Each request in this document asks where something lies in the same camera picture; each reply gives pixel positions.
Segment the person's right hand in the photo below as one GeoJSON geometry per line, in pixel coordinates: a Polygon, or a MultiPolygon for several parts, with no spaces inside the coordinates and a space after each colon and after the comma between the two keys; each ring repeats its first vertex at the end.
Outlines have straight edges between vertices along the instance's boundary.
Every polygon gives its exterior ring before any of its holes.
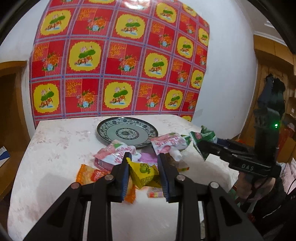
{"type": "Polygon", "coordinates": [[[263,178],[257,180],[255,184],[252,185],[251,181],[247,180],[247,174],[239,172],[238,180],[236,182],[236,194],[239,198],[241,198],[244,201],[258,201],[271,192],[275,185],[275,181],[275,178],[263,178]],[[252,187],[256,189],[256,193],[253,198],[249,197],[252,193],[252,187]]]}

